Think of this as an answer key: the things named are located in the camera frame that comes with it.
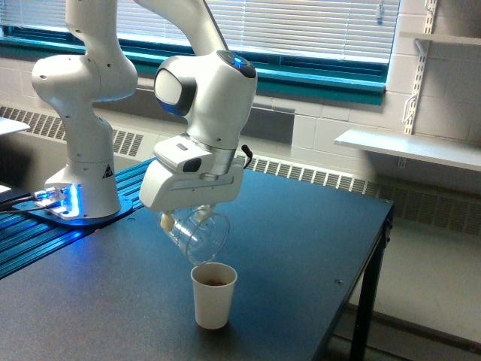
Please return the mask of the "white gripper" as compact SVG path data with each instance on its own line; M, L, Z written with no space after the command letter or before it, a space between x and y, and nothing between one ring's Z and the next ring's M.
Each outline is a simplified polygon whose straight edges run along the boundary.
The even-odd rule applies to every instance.
M213 205L230 202L237 197L243 175L244 163L241 159L234 159L228 173L216 180L202 179L199 174L173 173L154 160L144 175L139 199L152 211L165 211L160 220L164 230L174 228L171 211L181 208L199 206L194 217L198 223L203 223L213 213Z

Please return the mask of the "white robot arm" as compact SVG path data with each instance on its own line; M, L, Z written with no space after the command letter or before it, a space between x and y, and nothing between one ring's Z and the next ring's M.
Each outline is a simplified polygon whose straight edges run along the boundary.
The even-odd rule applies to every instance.
M189 40L191 56L172 56L159 66L154 94L186 131L154 148L141 184L144 206L173 224L183 208L212 208L235 199L244 166L236 159L242 129L256 94L256 69L231 52L204 1L144 1L142 6L174 24ZM138 73L122 51L115 1L69 1L68 30L86 48L82 55L49 56L35 63L32 86L59 115L67 162L34 197L35 214L69 226L104 223L130 209L119 198L113 130L94 104L132 95Z

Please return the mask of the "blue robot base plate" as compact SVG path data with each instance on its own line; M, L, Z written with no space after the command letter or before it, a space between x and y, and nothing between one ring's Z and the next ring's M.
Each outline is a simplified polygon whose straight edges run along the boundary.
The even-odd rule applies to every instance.
M97 229L103 226L109 225L133 212L133 203L126 196L119 197L121 208L115 214L100 218L78 218L73 220L62 219L57 217L55 214L50 213L46 210L39 211L29 211L31 217L36 220L41 220L42 222L52 223L60 226L67 226L68 228L92 228Z

